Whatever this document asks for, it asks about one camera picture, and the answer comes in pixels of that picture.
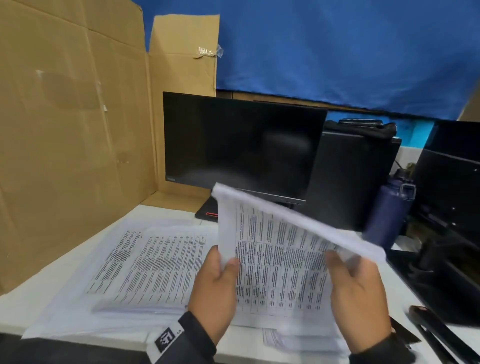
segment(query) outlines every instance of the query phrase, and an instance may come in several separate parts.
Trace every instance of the monitor screen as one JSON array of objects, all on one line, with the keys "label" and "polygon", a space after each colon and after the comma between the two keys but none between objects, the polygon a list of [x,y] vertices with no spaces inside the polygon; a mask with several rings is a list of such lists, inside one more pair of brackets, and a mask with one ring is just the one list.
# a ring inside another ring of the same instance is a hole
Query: monitor screen
[{"label": "monitor screen", "polygon": [[302,203],[326,110],[163,93],[167,181]]}]

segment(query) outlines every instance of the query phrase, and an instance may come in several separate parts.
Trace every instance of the white desk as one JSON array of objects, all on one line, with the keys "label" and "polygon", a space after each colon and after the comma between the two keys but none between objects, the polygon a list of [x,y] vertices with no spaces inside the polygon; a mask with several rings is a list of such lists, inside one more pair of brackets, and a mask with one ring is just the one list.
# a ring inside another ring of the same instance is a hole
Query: white desk
[{"label": "white desk", "polygon": [[[129,215],[148,218],[192,219],[195,220],[196,224],[215,225],[215,223],[195,219],[194,214],[190,212],[143,205],[136,207]],[[12,292],[1,296],[0,332],[22,335],[113,225],[57,259]],[[410,305],[420,304],[420,301],[387,263],[380,265],[379,269],[387,292],[390,315],[422,339],[420,333],[404,314]],[[452,330],[470,347],[480,353],[480,330],[469,328],[452,328]],[[65,339],[80,343],[144,351],[146,335],[147,333],[118,333],[67,337]],[[418,344],[416,349],[421,352],[427,363],[439,363],[433,350],[425,342]],[[340,359],[319,354],[284,353],[264,346],[261,329],[243,327],[229,327],[217,347],[216,360],[226,364],[342,364],[348,362],[346,358]]]}]

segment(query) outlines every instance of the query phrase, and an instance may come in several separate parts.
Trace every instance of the water bottle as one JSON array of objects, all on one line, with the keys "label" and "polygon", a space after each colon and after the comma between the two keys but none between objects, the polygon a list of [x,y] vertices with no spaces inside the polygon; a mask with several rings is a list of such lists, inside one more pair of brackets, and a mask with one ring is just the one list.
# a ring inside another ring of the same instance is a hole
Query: water bottle
[{"label": "water bottle", "polygon": [[362,238],[388,250],[400,233],[410,210],[417,188],[408,177],[408,171],[397,169],[395,175],[380,187],[367,219]]}]

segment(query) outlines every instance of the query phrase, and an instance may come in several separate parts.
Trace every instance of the blue cloth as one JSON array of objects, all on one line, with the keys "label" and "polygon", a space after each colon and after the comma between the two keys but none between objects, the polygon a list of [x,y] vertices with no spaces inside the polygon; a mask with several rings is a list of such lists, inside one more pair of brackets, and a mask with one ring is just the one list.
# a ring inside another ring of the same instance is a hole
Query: blue cloth
[{"label": "blue cloth", "polygon": [[134,0],[220,14],[217,88],[455,120],[480,78],[478,0]]}]

